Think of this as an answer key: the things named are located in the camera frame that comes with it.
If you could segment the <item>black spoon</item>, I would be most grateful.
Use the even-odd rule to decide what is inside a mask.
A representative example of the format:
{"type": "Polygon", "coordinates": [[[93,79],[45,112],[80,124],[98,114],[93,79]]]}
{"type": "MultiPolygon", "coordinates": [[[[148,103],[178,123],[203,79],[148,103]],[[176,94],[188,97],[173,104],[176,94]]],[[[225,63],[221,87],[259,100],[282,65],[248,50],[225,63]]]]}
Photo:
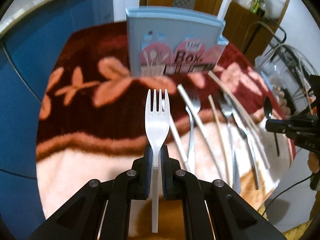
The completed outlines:
{"type": "MultiPolygon", "coordinates": [[[[272,111],[273,111],[273,108],[272,108],[270,98],[268,96],[266,96],[264,98],[264,114],[268,120],[272,119],[272,111]]],[[[278,139],[277,139],[276,133],[274,133],[274,141],[276,144],[277,157],[280,157],[280,150],[279,150],[279,144],[278,144],[278,139]]]]}

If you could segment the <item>white plastic fork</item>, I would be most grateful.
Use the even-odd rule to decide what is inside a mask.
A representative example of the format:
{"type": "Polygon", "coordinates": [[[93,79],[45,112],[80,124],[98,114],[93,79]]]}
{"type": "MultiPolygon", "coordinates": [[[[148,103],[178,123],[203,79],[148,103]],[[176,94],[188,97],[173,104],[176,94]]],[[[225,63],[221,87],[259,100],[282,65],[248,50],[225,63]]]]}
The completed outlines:
{"type": "Polygon", "coordinates": [[[168,91],[149,90],[145,104],[145,131],[152,149],[151,200],[152,233],[158,232],[159,189],[161,184],[160,151],[169,133],[170,102],[168,91]]]}

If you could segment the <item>steel fork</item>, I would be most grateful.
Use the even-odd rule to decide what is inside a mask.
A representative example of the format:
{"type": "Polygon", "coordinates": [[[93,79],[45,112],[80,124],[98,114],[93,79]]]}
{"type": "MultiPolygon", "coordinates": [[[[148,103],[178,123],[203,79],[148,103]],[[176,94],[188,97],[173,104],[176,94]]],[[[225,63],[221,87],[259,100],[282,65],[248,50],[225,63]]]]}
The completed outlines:
{"type": "MultiPolygon", "coordinates": [[[[201,102],[200,98],[198,96],[197,91],[195,90],[188,90],[187,94],[193,104],[193,107],[195,108],[195,112],[199,113],[201,109],[201,102]]],[[[194,152],[194,119],[191,114],[190,109],[188,106],[185,106],[185,110],[187,111],[189,115],[189,124],[190,124],[190,133],[189,133],[189,145],[188,145],[188,160],[187,164],[189,167],[189,170],[191,173],[195,174],[195,152],[194,152]]]]}
{"type": "Polygon", "coordinates": [[[236,154],[233,146],[233,136],[232,136],[232,129],[231,129],[232,109],[231,109],[231,106],[227,104],[225,99],[219,96],[217,100],[218,100],[218,104],[221,109],[221,112],[227,122],[227,131],[228,131],[228,137],[229,137],[229,144],[231,147],[232,165],[233,165],[233,190],[238,194],[240,194],[241,193],[240,175],[239,175],[238,162],[236,159],[236,154]]]}

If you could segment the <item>blue kitchen cabinet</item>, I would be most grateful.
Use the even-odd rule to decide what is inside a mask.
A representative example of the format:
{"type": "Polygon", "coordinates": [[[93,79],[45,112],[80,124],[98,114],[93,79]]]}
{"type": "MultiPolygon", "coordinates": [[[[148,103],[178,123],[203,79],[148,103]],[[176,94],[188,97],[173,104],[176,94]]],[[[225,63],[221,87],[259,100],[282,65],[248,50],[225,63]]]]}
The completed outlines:
{"type": "Polygon", "coordinates": [[[73,32],[113,19],[113,0],[49,0],[1,36],[1,222],[15,239],[44,221],[36,134],[54,64],[73,32]]]}

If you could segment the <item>steel table knife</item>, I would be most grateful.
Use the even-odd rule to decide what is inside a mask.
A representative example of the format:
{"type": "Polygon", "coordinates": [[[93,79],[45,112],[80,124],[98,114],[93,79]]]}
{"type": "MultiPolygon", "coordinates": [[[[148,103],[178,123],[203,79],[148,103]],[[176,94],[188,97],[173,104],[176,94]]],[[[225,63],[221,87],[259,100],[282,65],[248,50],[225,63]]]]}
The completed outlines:
{"type": "Polygon", "coordinates": [[[236,109],[236,107],[232,103],[231,97],[226,92],[223,92],[223,97],[224,97],[227,105],[231,106],[232,116],[233,116],[233,119],[234,119],[235,124],[237,126],[237,129],[239,131],[239,134],[242,137],[242,139],[245,141],[245,143],[247,144],[249,158],[250,158],[252,170],[254,173],[255,188],[256,188],[256,190],[259,190],[260,189],[260,178],[259,178],[258,164],[257,164],[256,156],[255,156],[255,153],[253,150],[253,144],[252,144],[251,140],[249,139],[248,130],[245,127],[245,125],[243,124],[241,117],[240,117],[240,114],[238,113],[238,110],[236,109]]]}

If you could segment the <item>red floral table blanket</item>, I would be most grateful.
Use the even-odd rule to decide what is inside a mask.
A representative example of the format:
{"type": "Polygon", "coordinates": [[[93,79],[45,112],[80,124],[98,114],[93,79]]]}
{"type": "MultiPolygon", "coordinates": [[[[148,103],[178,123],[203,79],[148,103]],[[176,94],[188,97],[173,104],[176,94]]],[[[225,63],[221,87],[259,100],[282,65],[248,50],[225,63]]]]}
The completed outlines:
{"type": "MultiPolygon", "coordinates": [[[[270,169],[259,162],[260,189],[254,186],[246,143],[232,129],[239,163],[241,196],[255,209],[276,189],[289,170],[296,152],[285,136],[265,130],[263,102],[272,92],[250,62],[228,44],[213,70],[243,105],[259,128],[258,143],[270,169]]],[[[50,217],[89,180],[108,181],[128,170],[141,157],[147,143],[144,118],[149,90],[167,90],[170,110],[184,149],[188,147],[189,117],[177,91],[197,91],[205,126],[216,161],[225,169],[216,122],[208,101],[219,87],[205,72],[185,75],[132,77],[129,71],[126,23],[110,23],[73,33],[62,49],[44,94],[36,140],[36,172],[45,217],[50,217]]],[[[217,178],[207,145],[195,131],[196,175],[201,180],[217,178]]]]}

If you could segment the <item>wooden chopstick far right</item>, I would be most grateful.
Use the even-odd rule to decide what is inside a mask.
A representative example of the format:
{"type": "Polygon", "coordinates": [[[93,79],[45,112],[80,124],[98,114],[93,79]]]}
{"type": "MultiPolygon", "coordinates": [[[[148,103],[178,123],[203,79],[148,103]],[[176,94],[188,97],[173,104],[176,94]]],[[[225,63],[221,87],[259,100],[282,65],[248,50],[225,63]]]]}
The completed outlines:
{"type": "MultiPolygon", "coordinates": [[[[244,107],[242,106],[242,104],[239,102],[239,100],[231,93],[231,91],[228,89],[228,87],[226,85],[224,85],[222,83],[222,81],[210,70],[208,72],[208,75],[217,83],[217,85],[220,87],[220,89],[226,93],[230,99],[231,102],[234,103],[236,109],[240,112],[240,115],[244,118],[245,124],[253,129],[255,132],[253,133],[253,137],[255,139],[262,138],[261,133],[259,132],[259,128],[257,127],[257,125],[254,123],[253,119],[251,118],[251,116],[247,113],[247,111],[244,109],[244,107]]],[[[268,158],[266,156],[266,153],[264,152],[264,150],[262,149],[262,146],[258,143],[258,149],[260,151],[261,154],[261,158],[263,160],[264,166],[267,170],[270,169],[270,163],[268,161],[268,158]]]]}

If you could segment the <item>wooden chopstick thin middle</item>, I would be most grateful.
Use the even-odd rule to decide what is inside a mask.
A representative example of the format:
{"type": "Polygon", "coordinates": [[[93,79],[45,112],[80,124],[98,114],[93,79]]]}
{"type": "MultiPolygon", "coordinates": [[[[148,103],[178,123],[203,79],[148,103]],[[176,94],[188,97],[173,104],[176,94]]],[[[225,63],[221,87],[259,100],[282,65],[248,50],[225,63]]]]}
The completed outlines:
{"type": "Polygon", "coordinates": [[[208,96],[208,101],[209,101],[210,107],[211,107],[211,109],[213,111],[213,118],[214,118],[214,121],[216,122],[216,126],[217,126],[217,132],[218,132],[218,136],[219,136],[220,147],[221,147],[222,155],[223,155],[224,160],[225,160],[225,171],[226,171],[227,182],[231,183],[232,180],[231,180],[230,172],[229,172],[229,168],[228,168],[228,158],[227,158],[226,148],[225,148],[225,144],[224,144],[223,137],[222,137],[220,119],[219,119],[219,116],[218,116],[218,113],[217,113],[217,109],[216,109],[213,97],[210,94],[208,96]]]}

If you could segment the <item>wooden corner shelf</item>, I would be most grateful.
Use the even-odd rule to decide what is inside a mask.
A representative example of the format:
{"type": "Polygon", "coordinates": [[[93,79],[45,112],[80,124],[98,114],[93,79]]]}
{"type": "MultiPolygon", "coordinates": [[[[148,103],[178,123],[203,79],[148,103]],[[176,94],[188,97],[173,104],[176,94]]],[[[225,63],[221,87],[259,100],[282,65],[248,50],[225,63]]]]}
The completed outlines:
{"type": "Polygon", "coordinates": [[[224,18],[226,26],[223,36],[235,45],[250,63],[254,63],[254,59],[264,53],[278,30],[289,1],[285,1],[277,20],[267,20],[232,1],[224,18]]]}

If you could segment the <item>green bottle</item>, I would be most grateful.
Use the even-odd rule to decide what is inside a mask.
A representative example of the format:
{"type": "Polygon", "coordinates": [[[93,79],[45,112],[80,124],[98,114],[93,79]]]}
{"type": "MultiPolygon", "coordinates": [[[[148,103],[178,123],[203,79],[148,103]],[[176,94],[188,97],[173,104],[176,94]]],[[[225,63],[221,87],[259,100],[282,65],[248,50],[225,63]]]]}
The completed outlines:
{"type": "Polygon", "coordinates": [[[256,15],[261,15],[264,10],[261,9],[263,0],[252,0],[250,11],[256,15]]]}

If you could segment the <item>light blue utensil box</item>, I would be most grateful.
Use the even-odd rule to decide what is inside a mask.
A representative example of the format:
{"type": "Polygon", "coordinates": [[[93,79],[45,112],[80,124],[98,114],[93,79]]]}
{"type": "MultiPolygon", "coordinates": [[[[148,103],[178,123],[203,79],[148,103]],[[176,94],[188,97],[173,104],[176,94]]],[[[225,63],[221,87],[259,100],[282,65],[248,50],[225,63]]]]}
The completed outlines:
{"type": "Polygon", "coordinates": [[[213,70],[228,40],[225,21],[204,12],[173,7],[126,9],[132,76],[213,70]]]}

